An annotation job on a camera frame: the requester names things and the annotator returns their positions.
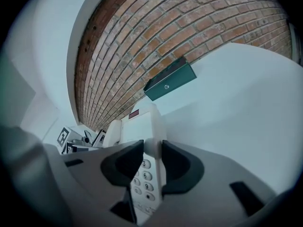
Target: keypad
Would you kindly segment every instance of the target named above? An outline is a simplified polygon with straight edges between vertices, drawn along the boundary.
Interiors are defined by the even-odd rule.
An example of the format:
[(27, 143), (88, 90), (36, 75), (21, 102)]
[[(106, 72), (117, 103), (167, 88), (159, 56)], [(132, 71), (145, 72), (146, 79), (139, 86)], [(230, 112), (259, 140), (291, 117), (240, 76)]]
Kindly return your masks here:
[(138, 178), (134, 178), (133, 180), (134, 184), (136, 184), (137, 186), (140, 186), (140, 181)]
[(155, 201), (155, 196), (152, 195), (150, 192), (145, 192), (144, 196), (146, 199), (150, 200), (150, 201)]
[(148, 181), (150, 181), (150, 180), (152, 179), (152, 175), (151, 175), (149, 172), (147, 172), (147, 171), (143, 171), (143, 172), (142, 172), (142, 177), (143, 177), (145, 180), (148, 180)]
[(143, 186), (145, 190), (153, 191), (153, 186), (150, 183), (144, 183)]
[(144, 159), (141, 166), (145, 169), (150, 169), (151, 167), (151, 162), (149, 160)]
[(134, 191), (135, 191), (137, 194), (139, 194), (139, 195), (142, 194), (142, 191), (141, 191), (140, 188), (138, 188), (138, 187), (134, 187)]

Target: white panel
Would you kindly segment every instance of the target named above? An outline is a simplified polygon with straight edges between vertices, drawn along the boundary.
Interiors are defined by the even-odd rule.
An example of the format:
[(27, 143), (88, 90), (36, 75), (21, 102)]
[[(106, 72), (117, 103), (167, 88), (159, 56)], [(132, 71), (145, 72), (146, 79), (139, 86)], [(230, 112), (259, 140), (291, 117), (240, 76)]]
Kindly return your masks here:
[(148, 112), (124, 122), (121, 134), (120, 143), (152, 138), (151, 113)]
[(293, 186), (303, 164), (303, 68), (234, 43), (192, 67), (197, 79), (153, 102), (167, 139), (230, 157), (277, 193)]

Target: black rubber pad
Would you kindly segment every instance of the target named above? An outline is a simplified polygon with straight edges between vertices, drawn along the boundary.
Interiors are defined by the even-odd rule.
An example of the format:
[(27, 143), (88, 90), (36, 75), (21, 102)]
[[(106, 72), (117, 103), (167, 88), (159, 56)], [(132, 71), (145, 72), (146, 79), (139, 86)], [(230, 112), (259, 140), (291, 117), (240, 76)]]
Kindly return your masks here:
[(106, 157), (101, 163), (101, 171), (112, 185), (128, 187), (142, 161), (144, 141)]
[(204, 174), (204, 166), (199, 158), (167, 140), (162, 142), (162, 162), (166, 169), (167, 182), (162, 188), (163, 196), (188, 192)]
[(264, 207), (264, 204), (244, 182), (232, 183), (230, 187), (241, 202), (248, 216), (253, 215)]

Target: white machine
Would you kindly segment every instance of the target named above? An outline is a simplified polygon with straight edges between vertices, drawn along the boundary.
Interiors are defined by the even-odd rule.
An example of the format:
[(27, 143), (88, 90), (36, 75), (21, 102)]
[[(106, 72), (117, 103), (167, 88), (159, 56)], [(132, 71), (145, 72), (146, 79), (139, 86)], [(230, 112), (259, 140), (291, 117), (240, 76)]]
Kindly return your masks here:
[[(273, 154), (281, 150), (279, 144), (287, 148), (284, 159), (287, 153), (299, 158), (303, 71), (271, 52), (234, 47), (239, 45), (224, 46), (204, 57), (203, 67), (197, 65), (197, 79), (167, 94), (166, 99), (159, 98), (157, 106), (138, 104), (128, 116), (111, 122), (103, 148), (59, 155), (55, 146), (43, 147), (31, 140), (32, 135), (1, 129), (5, 135), (2, 155), (15, 188), (57, 226), (258, 226), (289, 195), (289, 187), (274, 191), (243, 163), (206, 151), (201, 142), (207, 139), (206, 143), (229, 151), (239, 144), (241, 148), (232, 153), (241, 159), (244, 151), (261, 147), (258, 153), (263, 158), (250, 153), (251, 159), (245, 159), (255, 165), (270, 157), (279, 161)], [(241, 56), (235, 57), (235, 51)], [(272, 63), (265, 67), (257, 60)], [(262, 86), (252, 90), (260, 79)], [(277, 87), (281, 80), (286, 87)], [(254, 97), (252, 102), (243, 101)], [(192, 137), (176, 134), (180, 132), (178, 122), (183, 127), (187, 123), (185, 130)], [(179, 142), (167, 139), (172, 135)], [(245, 144), (252, 147), (244, 149)], [(265, 146), (274, 150), (265, 154)], [(260, 169), (266, 171), (269, 165)]]
[(111, 122), (104, 147), (144, 140), (143, 161), (131, 182), (131, 195), (137, 224), (144, 223), (159, 207), (161, 189), (166, 184), (161, 160), (161, 143), (166, 140), (165, 126), (155, 104), (145, 105), (122, 120)]
[(63, 127), (57, 139), (58, 148), (62, 148), (61, 154), (70, 154), (80, 151), (96, 150), (103, 148), (102, 142), (105, 138), (105, 132), (99, 131), (95, 139), (92, 138), (90, 132), (84, 131), (85, 137), (68, 127)]

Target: white wall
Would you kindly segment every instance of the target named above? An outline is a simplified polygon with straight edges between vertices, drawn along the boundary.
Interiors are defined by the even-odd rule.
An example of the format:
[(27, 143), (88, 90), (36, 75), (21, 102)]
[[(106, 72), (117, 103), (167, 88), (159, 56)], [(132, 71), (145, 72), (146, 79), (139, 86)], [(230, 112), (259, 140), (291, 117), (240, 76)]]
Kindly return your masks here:
[(2, 50), (0, 52), (0, 124), (8, 127), (20, 126), (35, 94)]
[(7, 37), (9, 59), (36, 92), (21, 127), (46, 143), (56, 145), (65, 126), (83, 135), (89, 130), (77, 125), (74, 69), (82, 33), (100, 1), (31, 0)]
[(45, 94), (36, 94), (28, 107), (21, 128), (43, 140), (52, 125), (59, 118), (59, 110)]
[(154, 101), (167, 139), (230, 157), (277, 193), (292, 187), (303, 166), (303, 68), (241, 44), (192, 67), (197, 79)]
[(78, 123), (73, 81), (78, 46), (87, 21), (99, 2), (100, 0), (37, 2), (33, 24), (35, 59), (46, 94), (64, 115), (69, 126)]
[(44, 85), (37, 70), (33, 51), (33, 21), (38, 0), (30, 0), (23, 8), (8, 33), (4, 49), (14, 67), (37, 93)]

